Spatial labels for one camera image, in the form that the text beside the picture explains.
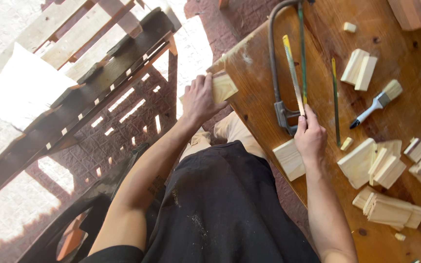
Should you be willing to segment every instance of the saw blade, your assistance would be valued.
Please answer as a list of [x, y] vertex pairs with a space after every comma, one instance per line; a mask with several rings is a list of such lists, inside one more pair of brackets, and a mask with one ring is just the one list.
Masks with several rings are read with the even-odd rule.
[[290, 49], [289, 37], [287, 35], [284, 35], [282, 40], [284, 42], [285, 55], [287, 55], [287, 60], [289, 62], [290, 75], [292, 77], [293, 87], [295, 89], [295, 96], [297, 97], [297, 104], [298, 108], [300, 109], [300, 115], [304, 116], [305, 109], [303, 108], [303, 101], [301, 99], [300, 87], [298, 85], [297, 73], [295, 71], [295, 63], [293, 62], [292, 50]]

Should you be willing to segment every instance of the red brick floor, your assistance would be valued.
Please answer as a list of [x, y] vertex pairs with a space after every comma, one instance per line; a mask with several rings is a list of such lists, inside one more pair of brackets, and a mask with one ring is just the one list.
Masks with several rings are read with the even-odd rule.
[[[229, 7], [221, 11], [217, 8], [217, 2], [169, 0], [168, 3], [183, 24], [175, 35], [178, 57], [165, 53], [160, 58], [164, 63], [154, 63], [147, 78], [144, 77], [131, 87], [133, 90], [118, 97], [121, 103], [108, 105], [76, 134], [80, 142], [78, 145], [48, 159], [38, 160], [11, 182], [12, 185], [17, 184], [17, 190], [4, 188], [0, 192], [0, 203], [11, 203], [19, 209], [25, 207], [22, 210], [31, 215], [31, 220], [25, 218], [26, 214], [21, 214], [22, 219], [11, 223], [14, 216], [10, 213], [16, 211], [0, 209], [0, 262], [15, 262], [61, 211], [99, 177], [108, 173], [124, 158], [126, 152], [134, 149], [135, 145], [153, 142], [163, 135], [180, 116], [177, 95], [181, 95], [184, 85], [195, 76], [193, 72], [203, 72], [210, 66], [211, 61], [207, 62], [208, 65], [202, 64], [203, 57], [206, 57], [205, 51], [210, 48], [212, 60], [219, 59], [266, 21], [270, 10], [279, 1], [230, 0]], [[196, 19], [202, 25], [196, 27]], [[198, 32], [199, 28], [205, 32], [207, 48], [197, 42], [197, 38], [203, 36]], [[230, 107], [222, 110], [206, 122], [203, 128], [213, 131], [214, 124], [231, 111]], [[160, 133], [157, 132], [156, 116], [162, 129]], [[106, 135], [110, 128], [113, 131]], [[225, 141], [216, 140], [212, 136], [211, 144], [219, 143]], [[277, 169], [272, 164], [271, 167], [284, 211], [312, 242], [306, 208]]]

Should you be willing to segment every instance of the person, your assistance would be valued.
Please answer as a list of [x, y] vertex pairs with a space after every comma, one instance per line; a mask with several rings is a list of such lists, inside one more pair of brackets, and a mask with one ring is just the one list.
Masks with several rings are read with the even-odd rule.
[[[81, 262], [358, 262], [325, 171], [326, 130], [310, 106], [298, 119], [295, 145], [306, 168], [319, 256], [280, 206], [266, 155], [236, 114], [215, 125], [228, 143], [209, 145], [210, 134], [200, 127], [228, 104], [215, 104], [211, 89], [211, 74], [185, 88], [183, 116], [127, 174]], [[146, 210], [185, 146], [146, 244]]]

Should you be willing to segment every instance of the wooden table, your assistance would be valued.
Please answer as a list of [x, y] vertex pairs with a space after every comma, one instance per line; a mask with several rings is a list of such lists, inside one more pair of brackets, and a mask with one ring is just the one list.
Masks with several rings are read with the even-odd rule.
[[[360, 262], [408, 263], [416, 258], [421, 260], [421, 224], [417, 230], [405, 228], [401, 233], [407, 238], [400, 242], [394, 238], [394, 229], [368, 222], [362, 211], [352, 205], [359, 190], [350, 185], [336, 164], [346, 152], [336, 145], [331, 77], [331, 57], [336, 58], [338, 78], [354, 49], [361, 48], [378, 57], [367, 92], [354, 91], [353, 86], [338, 82], [341, 141], [347, 137], [353, 138], [354, 145], [349, 149], [352, 150], [368, 137], [377, 142], [400, 139], [403, 142], [403, 151], [412, 137], [421, 138], [421, 29], [402, 31], [385, 0], [323, 0], [312, 6], [305, 3], [304, 10], [308, 103], [317, 111], [320, 124], [328, 132], [328, 176], [353, 231]], [[357, 33], [342, 30], [346, 21], [358, 26]], [[296, 111], [295, 94], [282, 44], [282, 36], [288, 34], [294, 59], [300, 62], [299, 24], [295, 9], [281, 11], [274, 25], [281, 96], [287, 107]], [[231, 98], [231, 105], [283, 173], [272, 149], [291, 137], [277, 124], [267, 33], [266, 21], [217, 61], [209, 71], [225, 69], [231, 76], [239, 89]], [[301, 83], [301, 69], [296, 64]], [[384, 110], [374, 112], [359, 128], [349, 130], [348, 127], [355, 117], [371, 105], [373, 97], [392, 79], [397, 79], [402, 84], [404, 92], [401, 96]], [[401, 160], [407, 164], [407, 168], [412, 165], [405, 156]], [[305, 176], [289, 183], [307, 204]], [[421, 206], [421, 184], [408, 172], [385, 191], [385, 194]]]

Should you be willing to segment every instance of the finger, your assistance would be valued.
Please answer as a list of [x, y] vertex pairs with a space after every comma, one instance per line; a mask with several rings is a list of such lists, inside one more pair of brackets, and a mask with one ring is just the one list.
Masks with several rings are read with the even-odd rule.
[[206, 78], [204, 80], [204, 88], [206, 90], [212, 90], [212, 73], [207, 73]]
[[203, 75], [198, 75], [196, 77], [196, 88], [201, 89], [202, 87], [204, 87], [204, 76]]
[[314, 114], [313, 110], [308, 104], [305, 104], [305, 114], [308, 127], [313, 128], [319, 126], [318, 117], [316, 117], [316, 114]]
[[196, 88], [196, 80], [191, 81], [191, 87], [190, 90], [193, 90]]
[[220, 111], [223, 110], [225, 107], [228, 106], [228, 101], [223, 101], [221, 103], [216, 104], [216, 108]]
[[298, 128], [295, 137], [298, 137], [306, 131], [306, 119], [304, 116], [298, 117]]

